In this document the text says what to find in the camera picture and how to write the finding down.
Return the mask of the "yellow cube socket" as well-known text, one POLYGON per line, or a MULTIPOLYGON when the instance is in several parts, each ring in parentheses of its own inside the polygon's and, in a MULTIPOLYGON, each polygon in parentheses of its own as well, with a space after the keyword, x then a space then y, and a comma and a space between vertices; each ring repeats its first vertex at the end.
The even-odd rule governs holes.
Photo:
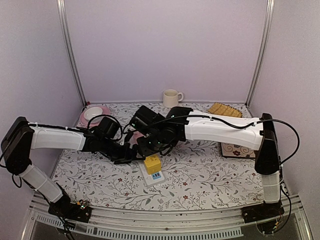
POLYGON ((147 156, 143 163, 145 170, 149 175, 155 174, 162 170, 161 159, 157 154, 147 156))

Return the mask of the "white multicolour power strip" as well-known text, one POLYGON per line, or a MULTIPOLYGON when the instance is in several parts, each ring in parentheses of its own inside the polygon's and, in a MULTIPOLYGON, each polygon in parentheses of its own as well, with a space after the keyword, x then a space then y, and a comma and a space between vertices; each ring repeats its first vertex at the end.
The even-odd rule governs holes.
POLYGON ((166 178, 161 170, 153 174, 148 174, 143 163, 139 163, 138 166, 144 178, 144 182, 148 188, 158 187, 166 181, 166 178))

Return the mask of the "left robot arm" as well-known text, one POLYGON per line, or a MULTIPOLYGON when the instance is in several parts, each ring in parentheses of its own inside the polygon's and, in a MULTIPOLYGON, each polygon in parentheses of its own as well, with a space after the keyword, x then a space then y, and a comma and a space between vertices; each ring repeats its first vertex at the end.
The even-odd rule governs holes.
POLYGON ((115 138, 116 133, 121 131, 121 125, 109 116, 105 116, 99 125, 85 128, 31 123, 20 116, 1 141, 1 156, 4 167, 11 174, 44 195, 63 217, 70 217, 75 211, 70 197, 32 163, 30 152, 35 149, 68 149, 101 153, 115 164, 137 160, 141 154, 138 145, 129 142, 120 144, 115 138))

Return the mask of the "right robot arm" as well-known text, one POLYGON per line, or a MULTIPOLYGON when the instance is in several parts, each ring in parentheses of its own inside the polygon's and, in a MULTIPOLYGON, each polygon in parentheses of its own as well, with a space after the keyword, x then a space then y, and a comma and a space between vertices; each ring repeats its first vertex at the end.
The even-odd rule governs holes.
POLYGON ((258 213, 269 218, 281 198, 280 157, 272 116, 240 118, 214 115, 175 106, 166 116, 141 106, 129 122, 143 136, 137 139, 142 154, 150 156, 173 149, 178 142, 213 141, 249 148, 255 154, 255 171, 261 175, 264 203, 258 213))

